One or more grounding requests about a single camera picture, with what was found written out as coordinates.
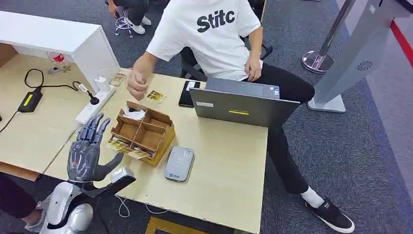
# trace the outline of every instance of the black power adapter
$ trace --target black power adapter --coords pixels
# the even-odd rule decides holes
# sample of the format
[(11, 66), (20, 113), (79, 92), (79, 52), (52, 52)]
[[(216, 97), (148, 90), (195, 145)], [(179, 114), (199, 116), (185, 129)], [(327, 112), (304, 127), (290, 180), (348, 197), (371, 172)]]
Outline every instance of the black power adapter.
[(32, 92), (28, 92), (17, 111), (22, 113), (30, 113), (35, 111), (42, 96), (43, 94), (41, 93), (40, 88), (36, 88)]
[[(32, 71), (38, 71), (41, 73), (41, 84), (39, 86), (31, 86), (27, 83), (27, 77), (29, 76), (30, 72)], [(6, 125), (0, 130), (0, 133), (9, 125), (9, 123), (12, 121), (12, 119), (14, 118), (14, 116), (17, 114), (17, 112), (22, 112), (22, 113), (30, 113), (30, 112), (34, 112), (36, 107), (38, 106), (41, 97), (43, 96), (43, 94), (41, 93), (41, 89), (45, 88), (45, 87), (68, 87), (71, 88), (75, 91), (79, 91), (78, 88), (75, 87), (75, 84), (80, 84), (79, 81), (73, 81), (72, 85), (67, 85), (67, 84), (62, 84), (62, 85), (43, 85), (44, 84), (44, 74), (41, 70), (36, 69), (36, 68), (32, 68), (30, 69), (27, 73), (26, 76), (24, 77), (24, 83), (27, 85), (27, 87), (29, 88), (33, 88), (34, 91), (32, 92), (28, 92), (26, 94), (26, 96), (24, 97), (23, 101), (21, 102), (19, 108), (17, 109), (17, 111), (12, 115), (12, 117), (9, 119), (9, 121), (6, 123)], [(94, 103), (99, 103), (99, 99), (97, 100), (92, 100), (91, 97), (91, 103), (92, 101)]]

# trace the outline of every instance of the black smartphone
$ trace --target black smartphone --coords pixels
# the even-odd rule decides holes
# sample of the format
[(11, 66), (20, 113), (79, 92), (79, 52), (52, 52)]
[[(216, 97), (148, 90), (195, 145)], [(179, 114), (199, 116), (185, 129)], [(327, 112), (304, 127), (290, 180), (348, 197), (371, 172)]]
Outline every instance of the black smartphone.
[(189, 88), (199, 88), (201, 83), (198, 81), (185, 81), (184, 88), (182, 89), (181, 98), (179, 99), (178, 105), (185, 107), (193, 107), (193, 102), (191, 94), (189, 93)]

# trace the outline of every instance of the man's right hand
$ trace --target man's right hand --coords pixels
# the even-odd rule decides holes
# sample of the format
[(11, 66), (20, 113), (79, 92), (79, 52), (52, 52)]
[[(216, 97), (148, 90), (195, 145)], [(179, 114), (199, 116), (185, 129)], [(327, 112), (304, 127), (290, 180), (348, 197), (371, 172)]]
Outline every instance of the man's right hand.
[(145, 97), (146, 89), (148, 85), (144, 80), (142, 73), (131, 70), (127, 74), (127, 89), (129, 93), (138, 101)]

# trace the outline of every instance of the red line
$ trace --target red line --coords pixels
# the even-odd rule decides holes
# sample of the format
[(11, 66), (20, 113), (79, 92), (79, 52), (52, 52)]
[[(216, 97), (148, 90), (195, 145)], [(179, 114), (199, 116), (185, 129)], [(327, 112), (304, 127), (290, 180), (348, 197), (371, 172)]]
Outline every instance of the red line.
[(393, 31), (394, 37), (399, 42), (401, 49), (403, 50), (404, 54), (406, 55), (407, 60), (410, 62), (410, 65), (413, 67), (413, 49), (410, 46), (409, 42), (401, 33), (399, 27), (393, 21), (390, 25), (391, 30)]

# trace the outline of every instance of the chair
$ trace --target chair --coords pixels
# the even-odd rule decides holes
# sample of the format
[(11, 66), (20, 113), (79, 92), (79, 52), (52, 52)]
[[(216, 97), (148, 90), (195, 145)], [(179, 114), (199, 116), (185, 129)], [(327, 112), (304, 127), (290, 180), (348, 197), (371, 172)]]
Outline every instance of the chair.
[[(274, 48), (272, 47), (272, 45), (268, 45), (266, 41), (264, 40), (263, 40), (262, 48), (264, 50), (264, 53), (262, 53), (261, 55), (261, 60), (264, 60), (266, 57), (268, 57), (272, 53)], [(182, 71), (181, 71), (180, 77), (185, 78), (187, 74), (190, 74), (191, 77), (189, 79), (193, 79), (197, 81), (207, 81), (208, 78), (205, 76), (202, 69), (195, 68), (198, 62), (196, 61), (192, 50), (189, 47), (185, 47), (181, 51), (180, 54), (181, 54), (181, 60), (182, 60)]]
[(133, 38), (133, 34), (131, 31), (132, 25), (126, 21), (126, 17), (128, 16), (128, 9), (123, 6), (118, 6), (116, 11), (116, 17), (118, 19), (115, 21), (115, 35), (119, 36), (119, 29), (128, 30), (129, 37)]

